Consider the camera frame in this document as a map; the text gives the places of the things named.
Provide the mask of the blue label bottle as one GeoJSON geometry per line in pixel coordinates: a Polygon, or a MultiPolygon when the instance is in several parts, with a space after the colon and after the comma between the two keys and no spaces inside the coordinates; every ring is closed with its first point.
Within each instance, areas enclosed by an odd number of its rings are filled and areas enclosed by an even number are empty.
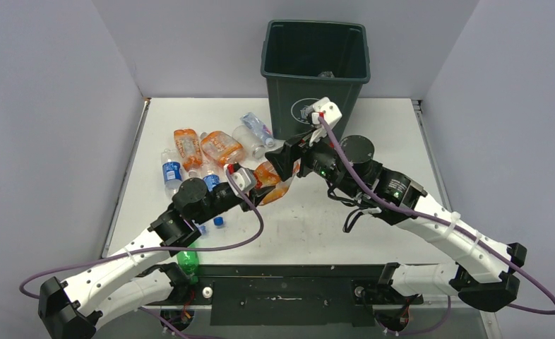
{"type": "Polygon", "coordinates": [[[165,193],[169,199],[172,199],[183,182],[180,157],[176,150],[166,148],[161,153],[161,161],[165,193]]]}
{"type": "MultiPolygon", "coordinates": [[[[212,191],[220,183],[217,167],[211,162],[203,163],[201,167],[201,176],[209,191],[212,191]]],[[[216,228],[223,228],[225,226],[223,215],[214,217],[213,224],[216,228]]]]}

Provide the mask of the crushed orange bottle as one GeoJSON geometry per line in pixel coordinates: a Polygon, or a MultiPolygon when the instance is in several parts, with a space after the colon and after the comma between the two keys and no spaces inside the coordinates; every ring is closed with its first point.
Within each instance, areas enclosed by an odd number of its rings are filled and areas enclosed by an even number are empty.
{"type": "Polygon", "coordinates": [[[262,162],[259,166],[257,166],[257,168],[253,171],[254,176],[257,179],[256,187],[265,188],[268,186],[274,186],[274,189],[260,202],[260,206],[267,205],[282,198],[289,191],[294,177],[299,170],[300,160],[297,160],[294,163],[292,176],[288,180],[282,181],[269,161],[262,162]]]}
{"type": "Polygon", "coordinates": [[[201,150],[222,167],[246,159],[243,145],[223,131],[213,131],[202,137],[201,150]]]}
{"type": "Polygon", "coordinates": [[[203,163],[198,134],[193,129],[177,129],[174,131],[174,143],[184,169],[197,172],[203,163]]]}

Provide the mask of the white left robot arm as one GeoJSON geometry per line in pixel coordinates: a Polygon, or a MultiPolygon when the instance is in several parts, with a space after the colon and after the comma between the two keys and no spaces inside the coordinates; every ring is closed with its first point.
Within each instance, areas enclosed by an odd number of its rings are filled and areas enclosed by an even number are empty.
{"type": "Polygon", "coordinates": [[[180,304],[192,275],[171,259],[200,236],[198,225],[241,206],[256,206],[254,178],[234,173],[209,189],[187,179],[167,209],[122,250],[65,280],[40,286],[37,313],[52,338],[91,338],[109,321],[150,303],[180,304]]]}

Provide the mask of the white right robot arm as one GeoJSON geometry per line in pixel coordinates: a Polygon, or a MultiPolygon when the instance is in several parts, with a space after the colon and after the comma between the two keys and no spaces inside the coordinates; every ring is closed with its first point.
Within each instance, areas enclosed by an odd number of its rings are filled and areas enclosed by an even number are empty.
{"type": "Polygon", "coordinates": [[[440,264],[388,263],[377,284],[382,300],[446,295],[488,312],[516,300],[520,281],[515,271],[525,262],[526,248],[478,233],[416,181],[375,161],[368,138],[348,136],[337,146],[292,138],[266,159],[281,179],[288,178],[288,169],[298,177],[316,173],[330,191],[340,192],[343,203],[422,238],[450,258],[440,264]]]}

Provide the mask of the bottles inside bin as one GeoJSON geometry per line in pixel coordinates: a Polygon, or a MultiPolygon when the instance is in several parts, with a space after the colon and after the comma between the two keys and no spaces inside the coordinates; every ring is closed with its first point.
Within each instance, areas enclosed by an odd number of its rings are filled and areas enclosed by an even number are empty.
{"type": "Polygon", "coordinates": [[[335,74],[332,71],[322,71],[318,74],[320,78],[334,78],[335,74]]]}

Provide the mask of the dark green plastic trash bin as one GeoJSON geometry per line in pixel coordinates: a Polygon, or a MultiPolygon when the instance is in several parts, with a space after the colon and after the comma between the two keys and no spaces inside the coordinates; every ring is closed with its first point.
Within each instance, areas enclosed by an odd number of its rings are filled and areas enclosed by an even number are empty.
{"type": "Polygon", "coordinates": [[[328,97],[342,112],[333,127],[341,138],[362,86],[371,78],[366,28],[356,23],[272,20],[263,43],[261,75],[274,137],[285,140],[308,131],[304,110],[328,97]],[[335,77],[318,77],[322,71],[332,71],[335,77]]]}

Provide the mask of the crushed clear bottle white cap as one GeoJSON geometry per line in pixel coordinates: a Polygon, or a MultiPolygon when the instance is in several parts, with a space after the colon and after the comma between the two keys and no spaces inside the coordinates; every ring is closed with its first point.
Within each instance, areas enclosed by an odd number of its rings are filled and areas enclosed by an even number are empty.
{"type": "Polygon", "coordinates": [[[240,120],[246,128],[249,129],[257,138],[259,138],[265,146],[272,148],[275,145],[275,139],[268,126],[261,121],[253,112],[248,112],[240,120]]]}

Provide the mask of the light blue water bottle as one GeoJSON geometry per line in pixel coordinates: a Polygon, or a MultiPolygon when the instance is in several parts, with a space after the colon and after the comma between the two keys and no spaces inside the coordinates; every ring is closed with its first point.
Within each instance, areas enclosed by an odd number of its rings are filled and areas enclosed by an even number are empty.
{"type": "MultiPolygon", "coordinates": [[[[199,176],[193,175],[193,176],[190,176],[189,179],[199,179],[199,176]]],[[[202,237],[207,237],[208,236],[208,229],[207,229],[207,227],[204,223],[195,222],[194,225],[198,228],[202,237]]]]}

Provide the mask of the green plastic bottle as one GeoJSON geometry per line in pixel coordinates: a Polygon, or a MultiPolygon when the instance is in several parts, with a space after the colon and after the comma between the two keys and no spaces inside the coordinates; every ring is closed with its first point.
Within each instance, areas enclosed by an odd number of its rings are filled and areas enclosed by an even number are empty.
{"type": "Polygon", "coordinates": [[[179,267],[188,276],[190,283],[195,285],[198,282],[198,269],[200,265],[198,253],[196,251],[180,251],[177,254],[179,267]]]}

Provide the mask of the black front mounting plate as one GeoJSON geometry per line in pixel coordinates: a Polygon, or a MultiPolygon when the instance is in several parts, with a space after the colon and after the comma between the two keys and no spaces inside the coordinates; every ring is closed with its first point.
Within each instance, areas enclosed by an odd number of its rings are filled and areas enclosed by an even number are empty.
{"type": "Polygon", "coordinates": [[[404,297],[387,286],[390,265],[212,266],[195,284],[180,284],[159,302],[172,310],[209,311],[213,326],[344,326],[378,329],[406,323],[407,332],[437,323],[446,299],[404,297]]]}

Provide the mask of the aluminium rail frame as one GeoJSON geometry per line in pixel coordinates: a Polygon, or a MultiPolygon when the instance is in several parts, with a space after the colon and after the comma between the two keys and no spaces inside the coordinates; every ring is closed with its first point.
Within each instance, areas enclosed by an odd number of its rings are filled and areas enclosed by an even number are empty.
{"type": "MultiPolygon", "coordinates": [[[[427,174],[426,168],[422,167],[416,171],[419,173],[420,184],[424,183],[424,179],[427,180],[425,186],[427,197],[421,198],[417,207],[431,216],[449,220],[453,209],[436,161],[433,148],[434,134],[428,131],[422,102],[413,100],[412,104],[425,147],[425,151],[422,152],[419,159],[423,163],[429,161],[431,164],[431,174],[427,174]]],[[[417,222],[417,225],[414,220],[405,222],[413,236],[410,245],[411,268],[402,270],[401,293],[403,295],[450,297],[474,309],[488,311],[489,303],[478,290],[479,285],[459,265],[453,263],[447,254],[442,252],[444,249],[450,249],[450,244],[446,240],[438,238],[444,233],[446,227],[435,225],[431,219],[418,218],[417,222]]]]}

